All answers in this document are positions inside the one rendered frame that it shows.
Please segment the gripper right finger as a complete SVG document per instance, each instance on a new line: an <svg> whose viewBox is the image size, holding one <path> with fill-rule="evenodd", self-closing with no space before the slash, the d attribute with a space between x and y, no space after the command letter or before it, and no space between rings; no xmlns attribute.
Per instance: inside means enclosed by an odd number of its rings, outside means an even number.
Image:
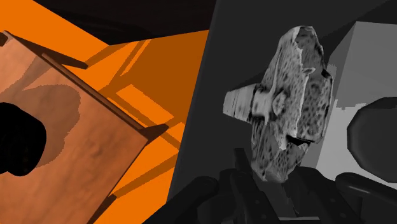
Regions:
<svg viewBox="0 0 397 224"><path fill-rule="evenodd" d="M352 172L334 181L310 167L288 175L286 194L299 216L321 224L397 224L397 190Z"/></svg>

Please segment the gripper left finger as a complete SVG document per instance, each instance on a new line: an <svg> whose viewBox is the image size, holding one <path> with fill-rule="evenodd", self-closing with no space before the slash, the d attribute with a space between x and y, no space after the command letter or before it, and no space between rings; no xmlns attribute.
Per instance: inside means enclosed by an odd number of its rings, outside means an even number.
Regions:
<svg viewBox="0 0 397 224"><path fill-rule="evenodd" d="M258 189L242 148L235 167L219 179L199 176L143 224L280 224L267 196Z"/></svg>

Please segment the grey speckled lumpy object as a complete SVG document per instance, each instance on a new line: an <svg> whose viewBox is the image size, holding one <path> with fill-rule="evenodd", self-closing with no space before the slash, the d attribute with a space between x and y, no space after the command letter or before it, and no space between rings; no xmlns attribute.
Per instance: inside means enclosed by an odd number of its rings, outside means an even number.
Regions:
<svg viewBox="0 0 397 224"><path fill-rule="evenodd" d="M251 168L262 181L285 182L324 137L332 90L315 29L301 25L280 38L260 83L226 93L223 113L252 125Z"/></svg>

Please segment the dark grey rounded object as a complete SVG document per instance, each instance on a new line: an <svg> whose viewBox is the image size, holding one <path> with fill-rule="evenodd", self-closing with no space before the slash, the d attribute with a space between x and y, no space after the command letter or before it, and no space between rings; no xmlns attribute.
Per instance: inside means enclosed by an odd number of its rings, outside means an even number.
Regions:
<svg viewBox="0 0 397 224"><path fill-rule="evenodd" d="M397 97L359 109L347 126L347 149L365 171L397 183Z"/></svg>

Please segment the brown wooden table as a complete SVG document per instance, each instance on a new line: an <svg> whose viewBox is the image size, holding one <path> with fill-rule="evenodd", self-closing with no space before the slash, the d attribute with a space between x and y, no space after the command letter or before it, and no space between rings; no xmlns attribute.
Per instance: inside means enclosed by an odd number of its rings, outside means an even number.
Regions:
<svg viewBox="0 0 397 224"><path fill-rule="evenodd" d="M167 130L143 127L38 45L0 32L0 102L43 123L33 171L0 174L0 224L92 224L144 147Z"/></svg>

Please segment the black rounded object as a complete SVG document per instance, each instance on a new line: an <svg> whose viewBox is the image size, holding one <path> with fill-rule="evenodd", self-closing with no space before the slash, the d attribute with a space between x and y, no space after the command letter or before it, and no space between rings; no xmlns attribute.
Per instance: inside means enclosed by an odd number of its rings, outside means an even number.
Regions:
<svg viewBox="0 0 397 224"><path fill-rule="evenodd" d="M45 145L42 122L14 104L0 102L0 174L27 175L38 165Z"/></svg>

